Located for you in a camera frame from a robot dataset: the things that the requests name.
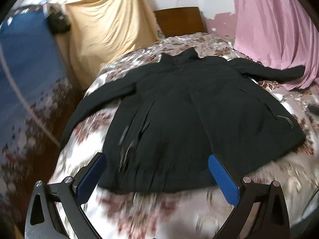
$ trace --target blue fabric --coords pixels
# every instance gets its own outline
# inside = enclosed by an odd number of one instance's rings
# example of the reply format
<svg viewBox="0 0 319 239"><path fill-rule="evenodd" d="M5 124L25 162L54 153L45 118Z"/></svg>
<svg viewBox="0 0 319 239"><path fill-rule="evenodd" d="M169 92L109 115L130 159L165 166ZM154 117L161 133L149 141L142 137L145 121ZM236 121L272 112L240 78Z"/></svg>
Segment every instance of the blue fabric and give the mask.
<svg viewBox="0 0 319 239"><path fill-rule="evenodd" d="M61 98L68 82L57 45L41 10L16 14L4 20L0 41L11 75L35 114L52 132L61 116ZM35 124L12 90L0 63L0 205L8 204L6 194L15 187L5 184L24 180L25 159L48 152L46 135Z"/></svg>
<svg viewBox="0 0 319 239"><path fill-rule="evenodd" d="M215 155L209 156L208 168L216 180L216 183L221 188L221 192L223 193L227 202L236 207L240 199L239 188Z"/></svg>
<svg viewBox="0 0 319 239"><path fill-rule="evenodd" d="M101 154L77 187L77 203L86 203L106 168L106 157Z"/></svg>

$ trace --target zipper pocket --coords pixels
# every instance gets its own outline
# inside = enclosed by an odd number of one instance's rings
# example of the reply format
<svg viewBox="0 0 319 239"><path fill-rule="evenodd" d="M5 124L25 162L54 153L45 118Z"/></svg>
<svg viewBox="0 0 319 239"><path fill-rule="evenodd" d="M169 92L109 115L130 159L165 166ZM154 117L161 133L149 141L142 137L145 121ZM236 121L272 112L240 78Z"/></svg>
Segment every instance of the zipper pocket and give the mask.
<svg viewBox="0 0 319 239"><path fill-rule="evenodd" d="M239 89L240 89L241 91L243 91L243 92L245 92L245 93L251 95L250 93L246 92L244 89L242 89L242 88L239 88ZM262 103L262 104L265 106L265 108L272 114L272 116L273 116L276 120L278 120L277 115L272 111L271 107L270 107L268 104L262 102L262 101L261 101L260 99L258 99L256 96L253 96L253 97L254 97L256 100L258 100L260 103Z"/></svg>
<svg viewBox="0 0 319 239"><path fill-rule="evenodd" d="M140 110L144 111L144 113L142 112L137 112L133 121L131 122L130 126L127 126L124 129L124 132L122 134L122 137L119 141L119 145L123 144L121 149L120 149L120 165L119 165L119 172L120 171L125 171L126 167L128 165L128 154L129 151L134 151L138 145L138 141L140 140L143 132L146 130L146 128L149 126L150 122L146 121L148 114L152 108L154 101L152 101L148 107L147 105L142 105ZM138 129L136 128L135 122L139 122L140 121L140 125L138 127ZM125 144L128 144L128 142L132 139L132 141L130 142L129 146L127 147L127 149L125 150Z"/></svg>

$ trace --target bed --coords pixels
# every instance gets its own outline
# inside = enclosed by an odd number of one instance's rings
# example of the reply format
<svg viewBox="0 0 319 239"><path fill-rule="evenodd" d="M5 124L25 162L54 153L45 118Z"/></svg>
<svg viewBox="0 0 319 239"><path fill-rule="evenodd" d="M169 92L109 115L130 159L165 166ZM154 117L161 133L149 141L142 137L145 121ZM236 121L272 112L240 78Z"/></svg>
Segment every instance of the bed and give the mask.
<svg viewBox="0 0 319 239"><path fill-rule="evenodd" d="M161 52L177 55L194 47L199 57L215 55L227 60L247 58L234 50L232 45L233 39L229 37L207 33L163 39L151 47L130 52L104 66L86 95L104 83L124 76L132 68L158 62ZM272 180L281 183L289 221L293 226L317 208L319 118L308 111L307 105L319 103L319 87L312 85L303 91L287 91L275 81L256 82L256 85L277 98L298 120L307 135L306 142L294 152L249 174L258 183L269 184ZM61 151L49 183L58 183L66 176L75 175L102 150L104 137L119 104L119 100L111 102L74 129L67 146ZM62 206L58 203L57 207L70 238L76 238ZM250 220L253 219L256 207L251 212ZM226 202L218 187L175 194L125 195L116 195L97 187L82 208L104 239L212 238L232 211L232 206ZM241 238L247 232L247 227L244 227Z"/></svg>

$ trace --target jacket sleeve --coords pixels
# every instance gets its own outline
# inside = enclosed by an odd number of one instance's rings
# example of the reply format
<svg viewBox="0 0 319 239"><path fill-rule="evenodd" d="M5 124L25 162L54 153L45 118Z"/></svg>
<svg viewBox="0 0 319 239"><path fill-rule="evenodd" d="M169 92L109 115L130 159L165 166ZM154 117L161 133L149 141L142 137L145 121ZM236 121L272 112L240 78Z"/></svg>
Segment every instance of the jacket sleeve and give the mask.
<svg viewBox="0 0 319 239"><path fill-rule="evenodd" d="M284 70L273 69L244 58L232 59L228 61L228 64L242 75L249 75L262 80L273 80L279 83L298 79L304 75L306 70L305 66L296 66Z"/></svg>
<svg viewBox="0 0 319 239"><path fill-rule="evenodd" d="M130 70L123 78L108 82L84 97L69 118L61 136L60 149L63 149L78 123L101 110L105 104L121 96L135 93L136 82L149 72L150 65Z"/></svg>

